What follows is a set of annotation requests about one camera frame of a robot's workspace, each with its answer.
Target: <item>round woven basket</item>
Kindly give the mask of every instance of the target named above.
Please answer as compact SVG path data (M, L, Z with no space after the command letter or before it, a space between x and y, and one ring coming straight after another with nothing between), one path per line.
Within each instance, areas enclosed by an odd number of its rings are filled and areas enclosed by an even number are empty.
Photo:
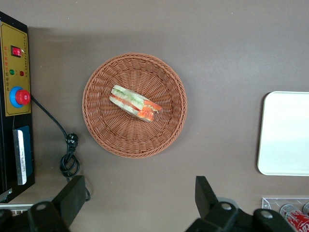
M120 85L162 107L154 122L135 118L109 100ZM127 53L116 56L91 75L83 95L83 115L92 137L106 150L128 158L144 158L167 148L183 129L187 98L183 84L156 57Z

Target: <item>sandwich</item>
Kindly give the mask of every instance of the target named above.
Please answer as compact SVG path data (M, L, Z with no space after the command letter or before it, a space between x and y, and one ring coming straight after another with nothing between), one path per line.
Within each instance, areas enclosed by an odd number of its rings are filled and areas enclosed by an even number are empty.
M148 98L118 85L112 88L109 99L121 109L146 122L153 122L162 109Z

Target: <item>soda can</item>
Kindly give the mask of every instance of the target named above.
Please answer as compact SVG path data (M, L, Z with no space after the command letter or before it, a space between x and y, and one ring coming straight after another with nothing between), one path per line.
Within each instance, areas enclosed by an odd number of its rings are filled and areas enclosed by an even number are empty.
M285 204L280 214L296 228L298 232L309 232L309 217L292 204Z
M309 202L307 202L303 207L303 212L309 217Z

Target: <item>white tray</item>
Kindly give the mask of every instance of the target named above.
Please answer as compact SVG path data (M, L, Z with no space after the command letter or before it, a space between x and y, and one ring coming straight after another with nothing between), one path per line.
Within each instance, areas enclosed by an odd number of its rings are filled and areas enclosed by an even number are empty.
M309 175L309 92L269 93L264 101L258 169Z

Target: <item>electrical cord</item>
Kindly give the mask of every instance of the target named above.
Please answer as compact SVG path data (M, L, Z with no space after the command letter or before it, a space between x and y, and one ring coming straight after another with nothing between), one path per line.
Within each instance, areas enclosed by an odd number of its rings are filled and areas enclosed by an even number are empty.
M31 95L31 99L34 103L37 104L61 129L66 143L67 143L67 153L60 160L60 171L62 175L67 179L67 182L70 181L71 178L77 175L80 169L80 164L77 158L74 156L74 152L76 150L78 144L78 136L74 133L67 134L60 123ZM90 201L90 192L87 188L86 191L86 202Z

